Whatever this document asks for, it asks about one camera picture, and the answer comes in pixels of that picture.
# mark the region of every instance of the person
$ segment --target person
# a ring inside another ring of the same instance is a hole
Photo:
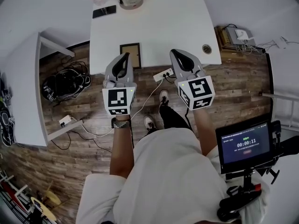
[[[130,127],[116,128],[110,175],[88,175],[76,224],[206,224],[220,223],[219,202],[230,186],[226,182],[213,123],[205,108],[193,111],[199,140],[185,120],[169,106],[168,92],[160,94],[164,122],[158,130],[151,116],[144,118],[148,135],[132,148]],[[116,116],[126,121],[129,116]],[[258,173],[252,183],[262,185],[261,196],[240,211],[234,223],[258,224],[265,215],[269,187]]]

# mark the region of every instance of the wristwatch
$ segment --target wristwatch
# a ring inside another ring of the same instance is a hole
[[[113,118],[111,119],[111,127],[113,129],[131,127],[131,119],[120,121],[116,118]]]

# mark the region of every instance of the socket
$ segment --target socket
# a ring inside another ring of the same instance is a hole
[[[164,78],[163,75],[164,75],[164,74],[166,75],[167,72],[169,73],[169,76],[173,75],[173,70],[172,70],[172,68],[169,68],[169,69],[167,69],[167,70],[165,70],[165,71],[160,72],[159,74],[154,75],[154,80],[155,80],[156,82],[159,81],[159,80],[162,80],[162,79]]]
[[[69,115],[65,116],[64,118],[62,118],[59,123],[61,125],[61,127],[64,127],[66,124],[71,122],[71,117]]]

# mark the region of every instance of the smartphone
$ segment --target smartphone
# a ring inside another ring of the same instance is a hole
[[[103,7],[93,11],[93,19],[116,13],[116,5]]]

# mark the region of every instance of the monitor mount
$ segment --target monitor mount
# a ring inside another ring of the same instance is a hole
[[[295,140],[298,142],[299,136],[295,136],[289,140],[280,142],[281,125],[279,120],[271,123],[271,131],[276,135],[276,137],[272,140],[274,151],[273,159],[271,161],[248,168],[241,172],[226,174],[227,180],[244,176],[244,183],[243,187],[230,187],[227,190],[229,197],[220,201],[220,208],[217,211],[217,216],[221,221],[229,222],[237,219],[240,216],[239,210],[255,201],[261,195],[261,184],[254,185],[251,183],[251,175],[255,172],[255,170],[259,173],[266,171],[266,174],[272,174],[274,179],[271,184],[273,184],[278,177],[279,171],[275,173],[272,170],[272,167],[277,163],[278,159],[283,156],[296,155],[299,153],[299,148],[292,145]]]

